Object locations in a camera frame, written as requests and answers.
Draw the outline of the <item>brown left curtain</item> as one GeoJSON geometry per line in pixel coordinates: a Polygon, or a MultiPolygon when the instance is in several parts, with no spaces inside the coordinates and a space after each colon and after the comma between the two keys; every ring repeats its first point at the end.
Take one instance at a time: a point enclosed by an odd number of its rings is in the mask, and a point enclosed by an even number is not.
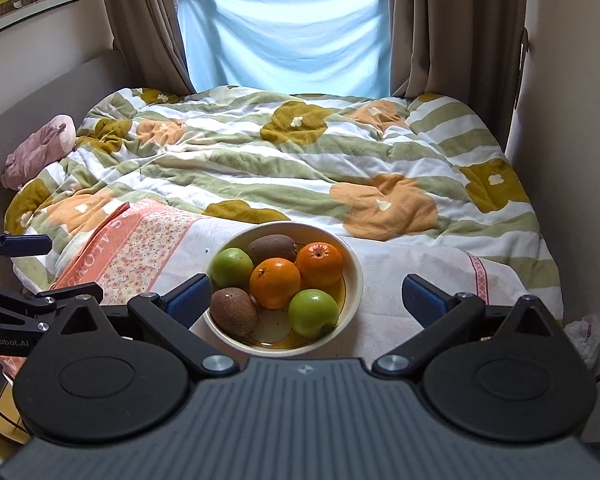
{"type": "Polygon", "coordinates": [[[195,92],[174,0],[104,0],[114,47],[144,87],[177,96],[195,92]]]}

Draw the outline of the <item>green apple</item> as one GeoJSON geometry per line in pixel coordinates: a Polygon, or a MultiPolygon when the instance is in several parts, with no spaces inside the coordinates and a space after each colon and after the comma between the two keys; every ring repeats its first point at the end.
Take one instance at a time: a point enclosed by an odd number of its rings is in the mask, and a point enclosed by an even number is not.
{"type": "Polygon", "coordinates": [[[305,289],[295,294],[288,307],[290,327],[308,339],[321,338],[338,324],[340,309],[336,300],[319,289],[305,289]]]}
{"type": "Polygon", "coordinates": [[[247,286],[254,269],[251,258],[240,248],[226,248],[211,260],[209,273],[219,288],[247,286]]]}

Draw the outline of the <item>white pink floral cloth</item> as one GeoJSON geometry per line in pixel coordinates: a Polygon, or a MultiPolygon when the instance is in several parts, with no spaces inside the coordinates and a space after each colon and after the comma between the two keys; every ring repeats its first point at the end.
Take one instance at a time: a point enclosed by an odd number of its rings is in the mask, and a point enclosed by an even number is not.
{"type": "MultiPolygon", "coordinates": [[[[54,249],[44,257],[17,259],[14,271],[32,292],[96,282],[106,304],[123,304],[145,290],[164,294],[207,269],[213,255],[245,223],[208,217],[144,198],[69,197],[44,207],[40,200],[15,200],[4,220],[10,234],[47,228],[54,249]]],[[[418,274],[445,292],[476,292],[490,304],[511,306],[526,291],[514,270],[465,249],[407,245],[403,240],[345,239],[363,271],[363,295],[350,325],[312,351],[314,358],[360,356],[372,362],[419,324],[402,304],[402,281],[418,274]]]]}

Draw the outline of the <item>large brown kiwi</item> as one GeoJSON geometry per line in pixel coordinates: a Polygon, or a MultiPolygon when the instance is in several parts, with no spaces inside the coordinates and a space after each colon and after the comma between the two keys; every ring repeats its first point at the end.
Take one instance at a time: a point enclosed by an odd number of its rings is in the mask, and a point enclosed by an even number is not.
{"type": "Polygon", "coordinates": [[[245,337],[258,325],[258,310],[241,288],[227,287],[211,296],[210,314],[219,328],[234,337],[245,337]]]}

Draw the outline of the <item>cream yellow duck bowl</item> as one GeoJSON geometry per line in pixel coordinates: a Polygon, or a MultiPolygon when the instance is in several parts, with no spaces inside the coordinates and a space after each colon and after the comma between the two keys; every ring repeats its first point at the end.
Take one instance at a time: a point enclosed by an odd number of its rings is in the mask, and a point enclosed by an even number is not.
{"type": "Polygon", "coordinates": [[[241,352],[250,354],[250,356],[266,356],[267,358],[291,358],[292,356],[301,356],[318,348],[324,347],[339,336],[350,324],[356,315],[358,306],[362,299],[363,274],[358,258],[352,252],[351,248],[336,235],[329,234],[315,226],[306,226],[305,224],[279,221],[269,224],[260,224],[253,226],[247,231],[241,232],[229,240],[222,249],[235,245],[240,249],[246,249],[248,244],[254,242],[258,235],[289,235],[296,243],[305,245],[312,242],[324,242],[334,245],[340,252],[343,252],[343,277],[340,278],[340,284],[336,286],[335,292],[338,306],[340,307],[339,320],[336,327],[328,334],[317,338],[317,340],[302,341],[300,336],[291,336],[288,333],[279,341],[260,342],[247,340],[242,342],[239,339],[230,336],[215,323],[211,312],[204,312],[204,322],[215,334],[230,347],[241,352]]]}

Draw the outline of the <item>brown kiwi in bowl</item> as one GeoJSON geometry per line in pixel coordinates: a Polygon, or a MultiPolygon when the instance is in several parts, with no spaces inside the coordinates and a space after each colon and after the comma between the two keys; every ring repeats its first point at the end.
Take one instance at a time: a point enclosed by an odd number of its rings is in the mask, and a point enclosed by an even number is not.
{"type": "Polygon", "coordinates": [[[260,236],[247,247],[247,255],[255,266],[271,258],[282,258],[294,263],[297,249],[294,240],[285,234],[260,236]]]}

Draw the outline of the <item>brown curtain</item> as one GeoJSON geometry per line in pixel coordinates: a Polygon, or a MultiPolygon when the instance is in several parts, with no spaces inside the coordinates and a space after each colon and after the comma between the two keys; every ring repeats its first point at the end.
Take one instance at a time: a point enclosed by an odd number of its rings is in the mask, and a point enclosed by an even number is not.
{"type": "Polygon", "coordinates": [[[468,105],[506,145],[517,102],[527,0],[389,0],[390,91],[468,105]]]}
{"type": "Polygon", "coordinates": [[[144,87],[177,96],[195,92],[174,0],[104,0],[114,47],[144,87]]]}

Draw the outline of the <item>grey bed headboard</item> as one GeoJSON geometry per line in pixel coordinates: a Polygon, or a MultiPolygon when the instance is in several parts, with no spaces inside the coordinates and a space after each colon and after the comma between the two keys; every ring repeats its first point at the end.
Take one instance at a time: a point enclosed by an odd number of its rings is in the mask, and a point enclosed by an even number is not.
{"type": "Polygon", "coordinates": [[[35,90],[0,115],[0,223],[15,195],[1,184],[7,155],[54,116],[69,115],[80,124],[105,96],[136,85],[122,54],[107,51],[35,90]]]}

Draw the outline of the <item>green striped floral quilt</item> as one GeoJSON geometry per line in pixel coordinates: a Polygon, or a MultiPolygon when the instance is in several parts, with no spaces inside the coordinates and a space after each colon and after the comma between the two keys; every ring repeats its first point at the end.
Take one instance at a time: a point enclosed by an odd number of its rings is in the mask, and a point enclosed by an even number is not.
{"type": "Polygon", "coordinates": [[[15,274],[34,292],[50,288],[111,211],[143,198],[463,249],[509,266],[554,315],[564,312],[558,267],[515,170],[483,121],[449,96],[120,89],[9,205],[9,233],[53,242],[45,256],[16,259],[15,274]]]}

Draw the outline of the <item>white plastic bag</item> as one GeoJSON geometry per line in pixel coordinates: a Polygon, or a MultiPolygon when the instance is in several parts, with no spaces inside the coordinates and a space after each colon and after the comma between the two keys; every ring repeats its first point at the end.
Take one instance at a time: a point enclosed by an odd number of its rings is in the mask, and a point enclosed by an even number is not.
{"type": "Polygon", "coordinates": [[[564,327],[565,334],[577,349],[589,370],[592,370],[600,354],[600,320],[595,314],[587,314],[579,321],[564,327]]]}

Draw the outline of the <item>brown right curtain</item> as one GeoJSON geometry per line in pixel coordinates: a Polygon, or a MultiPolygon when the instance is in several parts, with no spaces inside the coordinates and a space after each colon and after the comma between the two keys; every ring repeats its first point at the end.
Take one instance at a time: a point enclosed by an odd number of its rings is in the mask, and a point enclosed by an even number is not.
{"type": "Polygon", "coordinates": [[[527,0],[389,0],[390,91],[468,105],[506,145],[517,102],[527,0]]]}

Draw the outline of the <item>pink plush toy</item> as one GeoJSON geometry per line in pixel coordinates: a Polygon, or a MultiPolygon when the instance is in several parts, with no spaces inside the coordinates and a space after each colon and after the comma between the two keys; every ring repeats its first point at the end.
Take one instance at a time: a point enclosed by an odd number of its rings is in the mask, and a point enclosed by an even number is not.
{"type": "Polygon", "coordinates": [[[1,184],[19,191],[46,166],[68,155],[76,143],[76,126],[69,115],[57,115],[31,133],[10,153],[1,175],[1,184]]]}

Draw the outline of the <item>light blue window cloth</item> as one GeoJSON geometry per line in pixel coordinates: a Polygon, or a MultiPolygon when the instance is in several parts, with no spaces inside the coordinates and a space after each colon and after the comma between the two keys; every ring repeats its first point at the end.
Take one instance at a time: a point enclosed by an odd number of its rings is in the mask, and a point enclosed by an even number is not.
{"type": "Polygon", "coordinates": [[[176,0],[197,91],[390,93],[388,0],[176,0]]]}

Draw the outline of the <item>orange mandarin in bowl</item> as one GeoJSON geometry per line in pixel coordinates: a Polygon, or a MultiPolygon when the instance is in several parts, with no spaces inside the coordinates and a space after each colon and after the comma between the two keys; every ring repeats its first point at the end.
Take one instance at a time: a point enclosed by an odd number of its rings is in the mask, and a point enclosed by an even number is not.
{"type": "Polygon", "coordinates": [[[313,288],[325,288],[336,284],[343,271],[340,251],[334,245],[325,242],[304,245],[299,250],[294,264],[304,284],[313,288]]]}

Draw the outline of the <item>large orange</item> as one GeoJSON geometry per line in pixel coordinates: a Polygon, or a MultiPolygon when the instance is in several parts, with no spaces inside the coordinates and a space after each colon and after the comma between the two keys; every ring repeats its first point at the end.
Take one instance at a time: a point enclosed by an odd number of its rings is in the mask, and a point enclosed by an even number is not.
{"type": "Polygon", "coordinates": [[[284,258],[268,258],[259,263],[249,279],[251,296],[262,308],[278,310],[287,307],[301,289],[298,268],[284,258]]]}

